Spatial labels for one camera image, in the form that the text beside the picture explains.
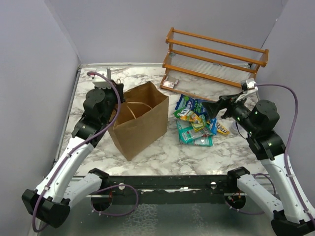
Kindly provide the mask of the yellow candy packet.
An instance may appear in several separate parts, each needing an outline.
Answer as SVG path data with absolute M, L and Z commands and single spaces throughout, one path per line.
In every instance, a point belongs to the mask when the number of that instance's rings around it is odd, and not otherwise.
M 228 135 L 230 131 L 226 129 L 221 123 L 217 122 L 217 132 Z

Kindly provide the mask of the blue snack bar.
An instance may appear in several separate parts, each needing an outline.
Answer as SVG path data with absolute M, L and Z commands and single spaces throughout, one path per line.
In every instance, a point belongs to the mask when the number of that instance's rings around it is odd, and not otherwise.
M 216 135 L 217 134 L 217 118 L 210 119 L 209 127 L 210 127 L 211 134 Z

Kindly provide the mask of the green snack packet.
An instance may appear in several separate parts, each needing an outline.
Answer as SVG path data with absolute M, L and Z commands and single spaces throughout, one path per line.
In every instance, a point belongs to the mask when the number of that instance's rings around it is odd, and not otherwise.
M 191 145 L 211 147 L 213 145 L 212 136 L 197 138 L 191 142 Z

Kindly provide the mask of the green yellow snack bag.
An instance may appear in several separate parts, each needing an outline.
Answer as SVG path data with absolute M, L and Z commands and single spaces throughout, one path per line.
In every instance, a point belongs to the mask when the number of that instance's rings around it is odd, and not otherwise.
M 173 115 L 180 120 L 188 121 L 192 125 L 194 131 L 199 131 L 206 126 L 206 122 L 202 117 L 186 107 L 178 109 Z

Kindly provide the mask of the brown paper bag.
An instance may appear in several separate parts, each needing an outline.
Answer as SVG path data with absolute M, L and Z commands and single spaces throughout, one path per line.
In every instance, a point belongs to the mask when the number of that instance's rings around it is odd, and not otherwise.
M 148 81 L 126 91 L 124 99 L 109 134 L 116 148 L 130 161 L 166 133 L 169 97 Z

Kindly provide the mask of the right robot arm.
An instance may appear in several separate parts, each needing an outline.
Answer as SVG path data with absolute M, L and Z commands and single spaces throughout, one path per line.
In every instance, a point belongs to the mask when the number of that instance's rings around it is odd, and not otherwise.
M 278 236 L 304 236 L 315 230 L 314 208 L 304 193 L 297 194 L 301 186 L 291 182 L 293 169 L 285 158 L 285 144 L 274 131 L 280 116 L 276 105 L 268 100 L 259 100 L 252 110 L 237 95 L 220 96 L 217 102 L 204 102 L 210 118 L 215 118 L 225 109 L 222 118 L 233 118 L 247 132 L 247 142 L 257 160 L 268 172 L 278 196 L 262 187 L 244 168 L 228 172 L 226 187 L 231 192 L 246 193 L 271 220 L 273 231 Z

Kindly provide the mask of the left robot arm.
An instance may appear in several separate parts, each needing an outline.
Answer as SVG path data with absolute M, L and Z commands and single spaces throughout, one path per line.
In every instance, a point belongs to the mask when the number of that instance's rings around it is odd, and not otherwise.
M 73 206 L 89 194 L 103 194 L 108 190 L 106 174 L 100 170 L 89 172 L 83 179 L 70 184 L 83 160 L 97 146 L 108 125 L 115 106 L 124 101 L 124 84 L 114 88 L 94 88 L 86 94 L 84 112 L 75 125 L 72 137 L 63 154 L 44 180 L 34 189 L 22 194 L 29 214 L 47 225 L 58 228 L 67 219 Z

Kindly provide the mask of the blue Bonk snack bag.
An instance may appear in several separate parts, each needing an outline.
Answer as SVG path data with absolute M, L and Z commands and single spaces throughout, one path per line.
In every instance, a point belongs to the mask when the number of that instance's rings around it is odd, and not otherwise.
M 196 99 L 192 98 L 186 95 L 181 94 L 178 102 L 176 103 L 175 106 L 175 111 L 181 109 L 181 108 L 187 108 L 194 113 L 196 113 L 198 116 L 204 115 L 207 116 L 208 113 L 206 109 L 203 107 L 202 103 L 207 103 L 209 102 L 208 100 L 202 100 L 202 99 Z

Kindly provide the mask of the teal snack packet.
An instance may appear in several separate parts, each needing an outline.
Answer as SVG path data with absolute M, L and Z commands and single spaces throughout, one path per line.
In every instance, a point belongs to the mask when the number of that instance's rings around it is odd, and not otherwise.
M 191 142 L 200 137 L 212 136 L 209 125 L 199 131 L 194 131 L 192 125 L 188 121 L 177 120 L 177 129 L 179 132 L 179 140 L 181 144 L 191 145 Z

